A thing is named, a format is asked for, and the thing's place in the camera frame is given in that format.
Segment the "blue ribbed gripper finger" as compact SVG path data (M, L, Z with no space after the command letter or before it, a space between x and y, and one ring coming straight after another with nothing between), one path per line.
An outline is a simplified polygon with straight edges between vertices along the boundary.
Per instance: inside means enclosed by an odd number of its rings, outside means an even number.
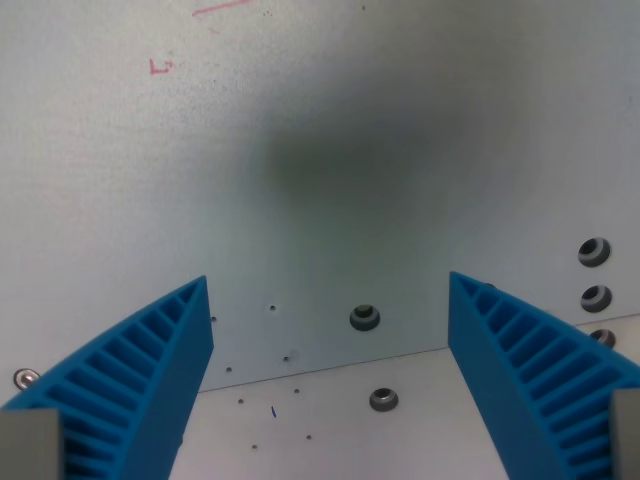
M509 478L612 478L609 402L638 386L637 364L457 272L448 344Z
M68 479L166 479L213 350L199 277L106 330L2 408L60 414Z

